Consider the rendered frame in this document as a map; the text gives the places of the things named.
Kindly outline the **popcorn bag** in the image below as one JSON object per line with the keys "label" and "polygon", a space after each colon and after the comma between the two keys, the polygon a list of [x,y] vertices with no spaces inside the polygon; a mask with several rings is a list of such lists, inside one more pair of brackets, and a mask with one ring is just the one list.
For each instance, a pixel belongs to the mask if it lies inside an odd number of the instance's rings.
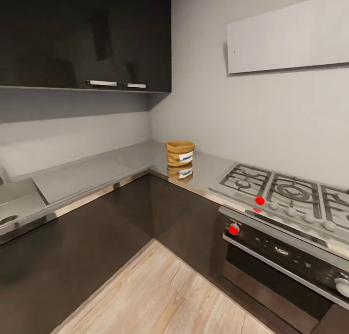
{"label": "popcorn bag", "polygon": [[172,141],[165,144],[168,165],[179,167],[188,165],[193,160],[194,143],[190,141]]}

